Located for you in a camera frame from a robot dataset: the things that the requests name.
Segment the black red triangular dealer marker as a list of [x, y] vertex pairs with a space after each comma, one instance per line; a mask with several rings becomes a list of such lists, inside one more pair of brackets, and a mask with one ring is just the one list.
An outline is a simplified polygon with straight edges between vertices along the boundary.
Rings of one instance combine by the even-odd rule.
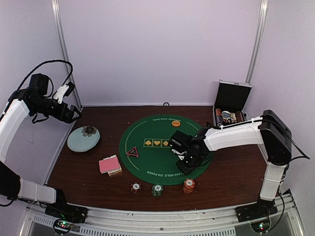
[[139, 153], [138, 153], [138, 150], [137, 150], [137, 147], [133, 147], [131, 150], [129, 150], [127, 153], [126, 153], [127, 156], [133, 156], [133, 157], [139, 157]]

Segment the green chip stack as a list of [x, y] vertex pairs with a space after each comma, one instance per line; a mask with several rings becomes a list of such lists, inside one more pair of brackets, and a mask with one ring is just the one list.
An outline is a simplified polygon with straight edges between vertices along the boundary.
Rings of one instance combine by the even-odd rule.
[[152, 187], [152, 195], [157, 197], [160, 196], [163, 192], [163, 185], [161, 184], [154, 184]]

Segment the orange chip stack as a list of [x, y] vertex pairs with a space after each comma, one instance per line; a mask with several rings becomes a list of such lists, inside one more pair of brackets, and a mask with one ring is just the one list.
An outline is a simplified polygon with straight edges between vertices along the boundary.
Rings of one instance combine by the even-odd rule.
[[194, 187], [195, 187], [195, 182], [193, 179], [191, 178], [187, 178], [185, 181], [184, 181], [184, 185], [183, 185], [183, 191], [185, 193], [192, 193], [193, 190], [194, 190]]

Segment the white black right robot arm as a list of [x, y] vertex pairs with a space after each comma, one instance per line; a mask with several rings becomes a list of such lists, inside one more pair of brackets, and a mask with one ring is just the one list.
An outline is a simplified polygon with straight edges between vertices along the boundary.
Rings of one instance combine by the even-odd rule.
[[207, 124], [195, 135], [176, 131], [170, 138], [171, 151], [178, 156], [176, 165], [185, 175], [190, 174], [213, 151], [224, 148], [263, 145], [267, 152], [267, 168], [257, 203], [252, 212], [264, 216], [274, 206], [274, 199], [292, 159], [290, 129], [271, 110], [259, 117], [236, 124], [214, 127]]

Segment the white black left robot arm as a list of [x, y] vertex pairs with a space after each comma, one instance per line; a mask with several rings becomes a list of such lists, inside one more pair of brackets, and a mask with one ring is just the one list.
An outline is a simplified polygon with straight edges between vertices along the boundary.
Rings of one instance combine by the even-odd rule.
[[0, 194], [14, 201], [22, 199], [51, 204], [52, 211], [59, 218], [67, 218], [71, 208], [67, 204], [64, 192], [61, 189], [54, 189], [39, 185], [35, 182], [22, 179], [5, 165], [6, 155], [11, 142], [24, 119], [32, 112], [43, 113], [52, 116], [55, 111], [61, 112], [62, 121], [72, 123], [82, 117], [82, 114], [75, 106], [69, 111], [61, 108], [58, 102], [35, 102], [34, 107], [29, 98], [19, 97], [14, 92], [7, 103], [7, 107], [0, 118]]

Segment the orange big blind button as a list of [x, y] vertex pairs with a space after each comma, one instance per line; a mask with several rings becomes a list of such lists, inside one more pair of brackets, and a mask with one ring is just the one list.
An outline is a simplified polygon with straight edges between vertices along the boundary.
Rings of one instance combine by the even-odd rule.
[[179, 127], [179, 126], [181, 125], [181, 122], [180, 122], [179, 120], [173, 120], [173, 121], [171, 122], [171, 124], [172, 124], [172, 126], [174, 126], [174, 127]]

